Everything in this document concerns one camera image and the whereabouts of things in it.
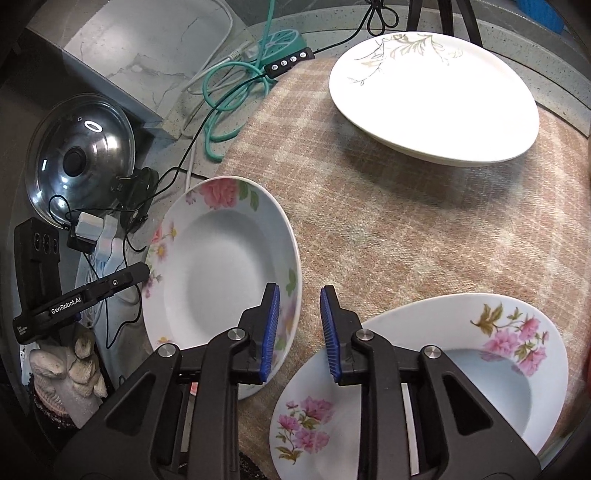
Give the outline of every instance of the pot lid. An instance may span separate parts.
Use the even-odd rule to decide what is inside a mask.
[[[29,145],[25,182],[35,210],[52,225],[69,224],[72,210],[117,204],[112,185],[134,169],[134,134],[123,110],[93,94],[57,105],[39,124]],[[72,214],[77,218],[79,212]]]

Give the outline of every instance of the plate with pink flowers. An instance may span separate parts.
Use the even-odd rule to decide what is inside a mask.
[[[353,309],[341,298],[343,308]],[[552,321],[521,300],[462,293],[405,305],[363,323],[392,344],[437,345],[481,390],[534,453],[550,437],[566,397],[566,349]],[[410,399],[403,385],[411,473],[419,473]],[[271,420],[271,456],[282,480],[355,480],[361,388],[340,387],[326,350],[282,392]]]
[[[214,177],[182,195],[148,249],[144,322],[153,348],[208,343],[261,303],[268,282],[280,287],[280,313],[269,379],[296,335],[302,277],[296,238],[285,212],[262,186]],[[240,385],[239,398],[260,387]]]

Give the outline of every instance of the black tripod leg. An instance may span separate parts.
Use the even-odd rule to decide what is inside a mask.
[[[480,37],[480,30],[478,29],[478,23],[476,22],[476,15],[470,0],[457,0],[457,6],[460,8],[464,23],[466,24],[466,30],[468,31],[468,37],[474,45],[482,47],[482,38]]]
[[[421,8],[423,7],[423,0],[410,0],[408,5],[408,20],[407,31],[416,32],[418,28],[418,20],[421,17]]]
[[[453,37],[453,10],[452,0],[437,0],[439,16],[441,17],[441,29],[444,35]]]

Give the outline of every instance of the floral plate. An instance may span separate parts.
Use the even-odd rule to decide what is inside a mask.
[[[260,185],[215,177],[170,207],[154,234],[142,292],[153,348],[208,343],[261,303],[267,282],[280,287],[280,313],[269,379],[285,360],[301,307],[301,267],[285,212]],[[240,385],[239,398],[258,391]]]
[[[330,95],[354,125],[423,160],[476,167],[515,158],[540,117],[521,78],[489,51],[438,33],[370,38],[338,59]]]
[[[417,301],[363,326],[404,348],[433,344],[444,349],[533,452],[550,436],[569,370],[558,330],[535,307],[502,295],[463,293]],[[415,474],[417,450],[405,385],[403,394]],[[355,480],[360,416],[361,388],[336,385],[322,349],[287,384],[273,412],[269,445],[281,479]]]

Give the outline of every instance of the oval plate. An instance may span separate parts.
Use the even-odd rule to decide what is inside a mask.
[[[208,343],[261,303],[267,282],[280,287],[280,314],[269,380],[296,335],[301,267],[296,238],[281,206],[260,185],[215,177],[182,195],[164,216],[146,263],[142,296],[152,347]],[[239,398],[260,385],[240,385]]]
[[[437,33],[370,38],[333,67],[333,102],[383,144],[434,163],[476,167],[515,158],[540,117],[529,89],[502,60]]]
[[[403,348],[443,348],[533,452],[550,436],[569,369],[558,330],[535,307],[502,295],[463,293],[411,303],[363,326]],[[269,445],[281,479],[355,480],[360,420],[361,388],[335,384],[326,350],[320,350],[291,379],[273,412]],[[410,416],[407,428],[415,474]]]

